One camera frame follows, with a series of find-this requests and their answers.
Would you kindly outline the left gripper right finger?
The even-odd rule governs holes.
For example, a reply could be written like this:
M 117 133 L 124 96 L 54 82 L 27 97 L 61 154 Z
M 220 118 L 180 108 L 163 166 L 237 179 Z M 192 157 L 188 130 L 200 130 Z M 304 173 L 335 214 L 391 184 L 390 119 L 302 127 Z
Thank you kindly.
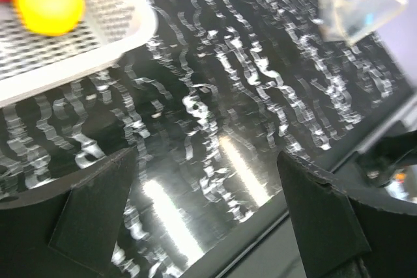
M 307 277 L 415 277 L 416 205 L 284 151 L 277 167 Z

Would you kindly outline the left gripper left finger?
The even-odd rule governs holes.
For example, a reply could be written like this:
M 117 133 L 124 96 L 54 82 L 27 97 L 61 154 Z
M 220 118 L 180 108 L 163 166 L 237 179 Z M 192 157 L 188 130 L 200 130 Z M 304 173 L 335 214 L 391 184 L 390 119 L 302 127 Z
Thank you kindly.
M 1 276 L 105 276 L 135 169 L 135 150 L 124 148 L 1 199 Z

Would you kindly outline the yellow lemon fruit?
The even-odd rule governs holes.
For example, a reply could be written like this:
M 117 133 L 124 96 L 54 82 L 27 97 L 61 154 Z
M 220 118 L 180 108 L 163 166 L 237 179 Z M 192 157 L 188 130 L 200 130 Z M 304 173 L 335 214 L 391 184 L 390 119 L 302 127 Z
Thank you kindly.
M 11 0 L 23 26 L 32 33 L 61 36 L 83 19 L 85 0 Z

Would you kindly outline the white perforated plastic basket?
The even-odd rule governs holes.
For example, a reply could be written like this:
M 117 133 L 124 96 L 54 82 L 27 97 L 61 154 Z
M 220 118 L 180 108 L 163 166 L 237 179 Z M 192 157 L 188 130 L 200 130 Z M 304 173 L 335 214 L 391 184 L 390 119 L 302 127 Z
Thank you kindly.
M 29 32 L 1 3 L 1 106 L 7 106 L 115 64 L 146 44 L 158 19 L 147 0 L 86 0 L 78 26 L 66 35 Z

